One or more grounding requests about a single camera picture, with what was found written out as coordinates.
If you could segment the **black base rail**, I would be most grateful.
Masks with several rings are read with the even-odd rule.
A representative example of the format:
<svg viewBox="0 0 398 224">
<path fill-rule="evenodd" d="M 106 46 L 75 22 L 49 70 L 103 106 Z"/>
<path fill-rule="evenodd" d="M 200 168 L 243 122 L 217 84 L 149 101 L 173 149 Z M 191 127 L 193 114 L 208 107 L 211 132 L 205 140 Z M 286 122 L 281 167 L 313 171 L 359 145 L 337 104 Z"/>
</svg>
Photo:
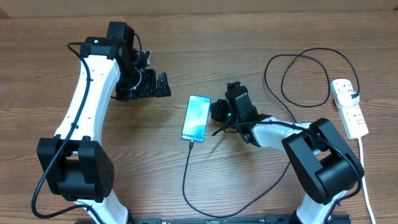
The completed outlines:
<svg viewBox="0 0 398 224">
<path fill-rule="evenodd" d="M 137 224 L 289 224 L 292 215 L 266 215 L 264 217 L 245 217 L 245 218 L 188 218 L 161 220 L 160 218 L 135 219 Z"/>
</svg>

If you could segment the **white power strip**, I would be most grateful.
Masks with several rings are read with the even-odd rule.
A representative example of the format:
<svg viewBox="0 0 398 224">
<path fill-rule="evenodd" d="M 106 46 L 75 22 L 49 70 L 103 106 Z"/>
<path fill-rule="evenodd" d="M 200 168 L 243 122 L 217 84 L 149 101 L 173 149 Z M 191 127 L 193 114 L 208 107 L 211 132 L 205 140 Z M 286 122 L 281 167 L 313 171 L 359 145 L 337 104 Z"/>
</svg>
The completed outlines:
<svg viewBox="0 0 398 224">
<path fill-rule="evenodd" d="M 354 91 L 352 83 L 347 79 L 333 80 L 330 88 L 334 101 L 338 92 Z M 348 139 L 359 139 L 369 133 L 359 103 L 346 108 L 338 108 L 338 112 Z"/>
</svg>

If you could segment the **blue Galaxy smartphone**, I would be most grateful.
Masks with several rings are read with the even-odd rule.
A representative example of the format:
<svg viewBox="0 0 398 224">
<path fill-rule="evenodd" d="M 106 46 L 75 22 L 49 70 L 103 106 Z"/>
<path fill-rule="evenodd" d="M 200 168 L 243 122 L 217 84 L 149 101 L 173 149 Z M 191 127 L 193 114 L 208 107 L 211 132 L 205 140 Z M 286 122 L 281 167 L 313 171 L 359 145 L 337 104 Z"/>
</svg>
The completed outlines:
<svg viewBox="0 0 398 224">
<path fill-rule="evenodd" d="M 203 142 L 210 111 L 211 99 L 207 96 L 190 95 L 181 137 L 187 141 Z"/>
</svg>

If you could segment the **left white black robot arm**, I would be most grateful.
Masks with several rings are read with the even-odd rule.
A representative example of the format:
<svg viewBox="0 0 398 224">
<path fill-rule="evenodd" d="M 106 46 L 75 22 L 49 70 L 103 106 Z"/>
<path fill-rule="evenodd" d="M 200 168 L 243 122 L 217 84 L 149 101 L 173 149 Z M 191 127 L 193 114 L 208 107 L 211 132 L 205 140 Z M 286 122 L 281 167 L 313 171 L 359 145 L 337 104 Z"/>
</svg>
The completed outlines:
<svg viewBox="0 0 398 224">
<path fill-rule="evenodd" d="M 156 73 L 152 53 L 135 49 L 139 41 L 125 22 L 109 23 L 105 37 L 88 37 L 67 47 L 80 59 L 80 76 L 69 109 L 51 138 L 41 138 L 37 156 L 43 169 L 39 186 L 83 208 L 93 223 L 132 223 L 117 198 L 114 165 L 102 147 L 110 100 L 168 97 L 167 75 Z"/>
</svg>

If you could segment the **white USB charger plug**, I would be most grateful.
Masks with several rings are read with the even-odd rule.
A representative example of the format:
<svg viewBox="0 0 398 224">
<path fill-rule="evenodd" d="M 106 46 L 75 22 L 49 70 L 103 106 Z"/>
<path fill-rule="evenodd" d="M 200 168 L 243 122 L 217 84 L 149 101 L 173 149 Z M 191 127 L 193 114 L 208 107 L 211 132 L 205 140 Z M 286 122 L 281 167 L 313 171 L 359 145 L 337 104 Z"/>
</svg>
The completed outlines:
<svg viewBox="0 0 398 224">
<path fill-rule="evenodd" d="M 355 91 L 340 91 L 336 94 L 335 103 L 338 108 L 354 106 L 360 101 L 359 94 Z"/>
</svg>

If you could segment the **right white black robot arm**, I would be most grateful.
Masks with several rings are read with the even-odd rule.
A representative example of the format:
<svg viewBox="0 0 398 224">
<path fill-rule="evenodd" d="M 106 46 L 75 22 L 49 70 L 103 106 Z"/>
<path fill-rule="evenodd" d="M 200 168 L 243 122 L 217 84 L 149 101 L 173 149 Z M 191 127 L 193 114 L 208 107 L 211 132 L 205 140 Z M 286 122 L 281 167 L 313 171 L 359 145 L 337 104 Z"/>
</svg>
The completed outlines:
<svg viewBox="0 0 398 224">
<path fill-rule="evenodd" d="M 240 82 L 229 83 L 225 98 L 212 103 L 210 111 L 222 130 L 233 128 L 248 144 L 287 154 L 305 196 L 286 222 L 350 223 L 349 215 L 333 211 L 361 190 L 364 168 L 330 120 L 291 123 L 260 114 Z"/>
</svg>

